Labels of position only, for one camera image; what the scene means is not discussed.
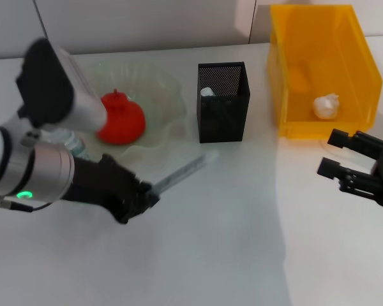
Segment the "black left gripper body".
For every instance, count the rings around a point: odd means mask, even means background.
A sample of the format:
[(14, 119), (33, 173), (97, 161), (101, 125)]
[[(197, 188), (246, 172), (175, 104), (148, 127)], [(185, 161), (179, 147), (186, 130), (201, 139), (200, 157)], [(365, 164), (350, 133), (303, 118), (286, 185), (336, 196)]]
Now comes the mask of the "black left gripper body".
[(123, 224), (123, 217), (137, 200), (132, 191), (135, 174), (108, 154), (98, 162), (79, 157), (73, 161), (73, 179), (63, 200), (98, 205)]

